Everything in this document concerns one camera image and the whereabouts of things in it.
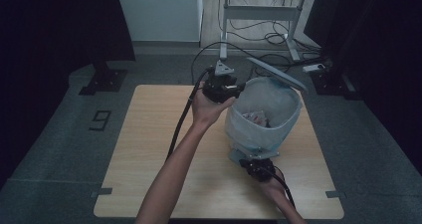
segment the white wall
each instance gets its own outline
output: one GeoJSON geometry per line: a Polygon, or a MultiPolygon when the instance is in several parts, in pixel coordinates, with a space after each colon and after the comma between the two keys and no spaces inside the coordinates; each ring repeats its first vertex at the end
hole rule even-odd
{"type": "Polygon", "coordinates": [[[202,0],[120,0],[132,41],[199,42],[202,0]]]}

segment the dark background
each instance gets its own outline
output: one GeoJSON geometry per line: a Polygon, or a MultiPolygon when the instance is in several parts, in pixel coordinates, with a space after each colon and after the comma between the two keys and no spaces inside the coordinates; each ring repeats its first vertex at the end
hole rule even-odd
{"type": "Polygon", "coordinates": [[[420,0],[316,0],[306,29],[332,60],[327,78],[334,84],[342,75],[351,80],[419,173],[421,14],[420,0]]]}
{"type": "Polygon", "coordinates": [[[0,186],[65,95],[70,72],[133,60],[119,0],[0,0],[0,186]]]}

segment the gray carpet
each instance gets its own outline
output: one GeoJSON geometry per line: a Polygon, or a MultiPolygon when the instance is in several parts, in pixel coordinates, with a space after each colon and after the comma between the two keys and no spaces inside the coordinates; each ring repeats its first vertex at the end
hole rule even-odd
{"type": "MultiPolygon", "coordinates": [[[[136,62],[109,63],[128,70],[118,93],[79,96],[94,69],[72,73],[61,105],[0,192],[0,223],[132,223],[93,213],[132,93],[140,84],[190,85],[193,57],[138,55],[136,62]],[[91,130],[103,125],[93,120],[98,111],[110,111],[103,131],[91,130]]],[[[195,76],[216,61],[199,57],[195,76]]],[[[239,81],[250,75],[243,57],[229,57],[226,65],[236,69],[239,81]]],[[[318,96],[301,67],[289,74],[310,89],[305,104],[334,185],[344,193],[343,219],[309,223],[422,223],[422,177],[364,102],[318,96]]]]}

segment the person's arm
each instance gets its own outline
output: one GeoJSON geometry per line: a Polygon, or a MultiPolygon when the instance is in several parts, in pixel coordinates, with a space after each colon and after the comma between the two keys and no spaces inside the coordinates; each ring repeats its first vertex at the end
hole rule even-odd
{"type": "MultiPolygon", "coordinates": [[[[279,170],[277,170],[276,174],[284,179],[282,173],[279,170]]],[[[275,178],[272,178],[268,182],[260,182],[260,186],[264,194],[273,200],[277,207],[283,212],[283,215],[285,215],[289,223],[307,223],[286,197],[285,189],[283,188],[282,184],[279,183],[279,181],[277,181],[275,178]]]]}
{"type": "Polygon", "coordinates": [[[177,203],[196,148],[207,129],[229,107],[234,98],[224,104],[214,104],[199,90],[192,103],[193,123],[161,167],[146,193],[135,223],[167,223],[177,203]]]}

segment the metal frame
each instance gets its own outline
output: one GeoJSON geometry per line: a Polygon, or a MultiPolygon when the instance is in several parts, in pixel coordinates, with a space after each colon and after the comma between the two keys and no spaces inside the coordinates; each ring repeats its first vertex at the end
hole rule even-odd
{"type": "Polygon", "coordinates": [[[292,25],[288,34],[284,34],[286,44],[294,61],[301,58],[297,46],[293,41],[295,31],[301,17],[305,0],[300,0],[297,7],[263,7],[263,6],[231,6],[229,0],[224,0],[223,31],[220,41],[220,60],[227,59],[227,20],[275,20],[291,21],[292,25]]]}

